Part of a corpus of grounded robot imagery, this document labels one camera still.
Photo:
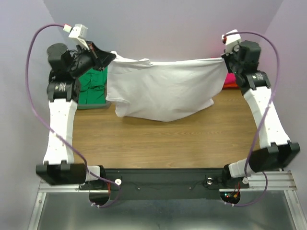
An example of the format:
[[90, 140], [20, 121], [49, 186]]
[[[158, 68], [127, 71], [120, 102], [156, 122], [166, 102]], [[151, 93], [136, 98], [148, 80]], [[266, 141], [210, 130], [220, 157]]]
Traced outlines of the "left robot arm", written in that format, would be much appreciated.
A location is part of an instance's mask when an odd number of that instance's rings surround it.
[[81, 91], [79, 78], [91, 69], [104, 71], [115, 57], [90, 41], [86, 48], [77, 45], [72, 51], [63, 43], [47, 49], [51, 66], [47, 86], [51, 130], [43, 163], [36, 166], [35, 172], [49, 185], [83, 184], [105, 176], [102, 166], [75, 163], [71, 146]]

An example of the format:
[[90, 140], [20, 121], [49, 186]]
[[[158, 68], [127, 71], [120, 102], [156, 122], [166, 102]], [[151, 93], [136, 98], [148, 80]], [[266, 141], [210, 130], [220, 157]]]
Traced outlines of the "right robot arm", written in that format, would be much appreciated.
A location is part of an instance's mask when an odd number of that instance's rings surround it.
[[[285, 132], [273, 104], [269, 78], [258, 70], [259, 44], [241, 40], [224, 41], [224, 44], [222, 58], [228, 72], [234, 74], [257, 127], [247, 158], [224, 166], [222, 182], [227, 184], [258, 172], [288, 166], [300, 152], [300, 146]], [[259, 149], [254, 149], [256, 141], [260, 142]]]

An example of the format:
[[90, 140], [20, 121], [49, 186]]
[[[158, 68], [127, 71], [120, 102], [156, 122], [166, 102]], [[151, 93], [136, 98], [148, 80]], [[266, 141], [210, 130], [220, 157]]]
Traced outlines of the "white t shirt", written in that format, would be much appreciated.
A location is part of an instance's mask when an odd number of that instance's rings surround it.
[[212, 106], [226, 74], [220, 57], [157, 62], [116, 55], [107, 69], [106, 99], [118, 117], [175, 121]]

